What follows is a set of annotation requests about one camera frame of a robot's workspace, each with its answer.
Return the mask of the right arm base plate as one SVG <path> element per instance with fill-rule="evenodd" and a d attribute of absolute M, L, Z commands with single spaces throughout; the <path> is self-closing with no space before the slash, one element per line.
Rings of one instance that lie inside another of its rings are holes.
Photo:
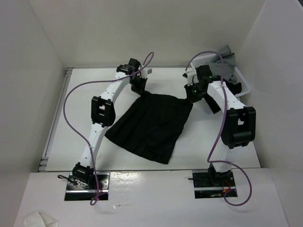
<path fill-rule="evenodd" d="M 238 196 L 231 171 L 216 176 L 206 169 L 193 170 L 188 180 L 193 183 L 196 199 L 222 198 L 226 192 L 226 198 Z"/>

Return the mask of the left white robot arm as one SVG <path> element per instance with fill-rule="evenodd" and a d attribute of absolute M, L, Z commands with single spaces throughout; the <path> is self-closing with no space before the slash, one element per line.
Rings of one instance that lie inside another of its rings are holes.
<path fill-rule="evenodd" d="M 142 93 L 147 77 L 151 72 L 152 69 L 146 66 L 140 67 L 140 63 L 136 59 L 130 59 L 128 64 L 117 67 L 116 74 L 110 80 L 106 90 L 101 95 L 92 97 L 90 111 L 92 125 L 88 138 L 89 143 L 72 170 L 74 182 L 83 189 L 97 187 L 93 166 L 103 137 L 108 128 L 115 122 L 115 101 L 127 84 L 131 84 L 131 89 L 134 92 Z"/>

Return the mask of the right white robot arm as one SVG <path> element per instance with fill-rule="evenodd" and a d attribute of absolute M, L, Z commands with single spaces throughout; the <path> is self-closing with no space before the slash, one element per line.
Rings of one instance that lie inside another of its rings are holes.
<path fill-rule="evenodd" d="M 256 110 L 243 104 L 221 76 L 213 75 L 204 65 L 194 70 L 186 70 L 184 86 L 187 98 L 192 102 L 206 101 L 213 113 L 223 112 L 220 137 L 208 158 L 210 164 L 207 180 L 212 186 L 220 186 L 232 175 L 232 163 L 238 147 L 245 147 L 255 139 Z"/>

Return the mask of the black pleated skirt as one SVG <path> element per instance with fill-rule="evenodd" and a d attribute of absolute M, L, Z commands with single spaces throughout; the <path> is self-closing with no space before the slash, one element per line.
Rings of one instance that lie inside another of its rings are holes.
<path fill-rule="evenodd" d="M 167 165 L 192 108 L 188 99 L 145 91 L 105 137 L 135 155 Z"/>

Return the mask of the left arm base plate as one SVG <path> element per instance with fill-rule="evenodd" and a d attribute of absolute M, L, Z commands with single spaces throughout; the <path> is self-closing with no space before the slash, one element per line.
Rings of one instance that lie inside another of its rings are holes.
<path fill-rule="evenodd" d="M 98 201 L 108 200 L 110 173 L 98 172 L 99 197 Z M 97 186 L 95 177 L 91 184 L 83 183 L 73 178 L 72 174 L 68 176 L 58 175 L 57 178 L 66 180 L 65 201 L 89 201 L 97 195 Z"/>

